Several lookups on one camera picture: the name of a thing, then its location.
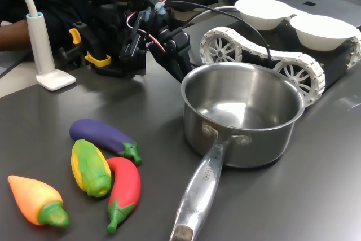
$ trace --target saucepan rim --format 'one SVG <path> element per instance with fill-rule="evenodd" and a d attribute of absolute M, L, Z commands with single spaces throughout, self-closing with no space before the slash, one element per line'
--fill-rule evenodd
<path fill-rule="evenodd" d="M 198 110 L 196 110 L 188 101 L 187 96 L 186 96 L 186 86 L 188 85 L 188 82 L 194 78 L 197 74 L 199 74 L 201 71 L 205 70 L 205 69 L 211 69 L 212 66 L 215 65 L 220 65 L 220 66 L 234 66 L 234 67 L 244 67 L 247 69 L 260 69 L 263 70 L 265 72 L 268 73 L 273 73 L 274 75 L 280 77 L 280 79 L 284 80 L 291 88 L 293 88 L 295 90 L 295 93 L 297 94 L 298 97 L 298 101 L 300 103 L 300 108 L 297 112 L 297 114 L 288 122 L 285 122 L 284 124 L 278 125 L 278 126 L 274 126 L 274 127 L 269 127 L 269 128 L 262 128 L 262 129 L 251 129 L 251 128 L 238 128 L 235 126 L 231 126 L 231 125 L 223 125 L 223 124 L 219 124 L 216 121 L 213 121 L 212 119 L 204 116 L 203 114 L 201 114 Z M 182 81 L 182 85 L 180 87 L 180 91 L 182 93 L 182 97 L 184 102 L 189 106 L 190 109 L 192 109 L 194 111 L 194 113 L 196 113 L 197 115 L 199 115 L 201 118 L 203 118 L 204 120 L 206 120 L 207 122 L 210 122 L 212 124 L 215 124 L 217 126 L 221 126 L 223 128 L 228 128 L 228 129 L 235 129 L 235 130 L 239 130 L 239 131 L 250 131 L 250 132 L 261 132 L 261 131 L 270 131 L 270 130 L 276 130 L 276 129 L 280 129 L 283 128 L 285 126 L 288 126 L 292 123 L 294 123 L 295 121 L 298 120 L 299 117 L 302 116 L 303 112 L 305 111 L 305 100 L 303 98 L 303 95 L 300 93 L 300 91 L 298 91 L 298 89 L 295 87 L 295 85 L 293 84 L 293 82 L 285 77 L 284 75 L 277 73 L 275 71 L 273 71 L 272 69 L 268 69 L 259 65 L 255 65 L 255 64 L 249 64 L 249 63 L 239 63 L 239 62 L 220 62 L 220 63 L 214 63 L 214 64 L 206 64 L 206 65 L 202 65 L 196 69 L 194 69 L 193 71 L 191 71 L 189 74 L 187 74 L 185 76 L 185 78 Z"/>

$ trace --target white wheel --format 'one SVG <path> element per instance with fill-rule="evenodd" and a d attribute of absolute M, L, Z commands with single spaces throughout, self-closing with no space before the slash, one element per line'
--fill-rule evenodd
<path fill-rule="evenodd" d="M 274 70 L 291 79 L 305 96 L 306 106 L 315 103 L 325 89 L 325 75 L 316 61 L 304 63 L 298 59 L 278 62 Z"/>
<path fill-rule="evenodd" d="M 224 27 L 208 31 L 200 43 L 202 62 L 241 62 L 242 50 L 234 41 L 234 35 L 239 36 L 233 29 Z"/>

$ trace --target white bowl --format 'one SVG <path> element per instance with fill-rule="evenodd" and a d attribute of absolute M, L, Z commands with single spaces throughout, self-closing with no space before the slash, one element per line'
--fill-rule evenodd
<path fill-rule="evenodd" d="M 257 30 L 274 29 L 293 14 L 290 6 L 277 0 L 238 0 L 235 7 L 242 19 Z"/>
<path fill-rule="evenodd" d="M 332 51 L 357 31 L 353 25 L 321 15 L 298 15 L 289 22 L 296 29 L 300 43 L 316 51 Z"/>

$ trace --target toy eggplant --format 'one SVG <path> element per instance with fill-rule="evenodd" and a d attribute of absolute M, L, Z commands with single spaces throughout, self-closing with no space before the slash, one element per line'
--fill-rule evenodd
<path fill-rule="evenodd" d="M 54 188 L 38 180 L 15 175 L 10 175 L 7 180 L 17 206 L 28 221 L 35 225 L 68 226 L 69 217 L 63 209 L 63 200 Z"/>
<path fill-rule="evenodd" d="M 107 160 L 115 173 L 115 181 L 108 203 L 111 223 L 108 232 L 115 233 L 122 222 L 137 206 L 140 198 L 140 175 L 134 164 L 128 159 L 114 157 Z"/>
<path fill-rule="evenodd" d="M 101 197 L 111 189 L 112 175 L 108 163 L 90 142 L 84 139 L 75 141 L 71 164 L 77 184 L 89 196 Z"/>
<path fill-rule="evenodd" d="M 72 124 L 69 133 L 75 141 L 85 139 L 119 156 L 133 158 L 136 165 L 142 164 L 142 159 L 138 155 L 138 146 L 134 140 L 108 124 L 92 119 L 80 119 Z"/>

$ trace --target saucepan handle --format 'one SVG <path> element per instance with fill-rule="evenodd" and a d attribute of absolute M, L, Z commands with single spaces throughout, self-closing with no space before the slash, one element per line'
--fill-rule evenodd
<path fill-rule="evenodd" d="M 203 157 L 184 192 L 175 218 L 170 241 L 194 241 L 214 199 L 230 140 L 216 138 Z"/>

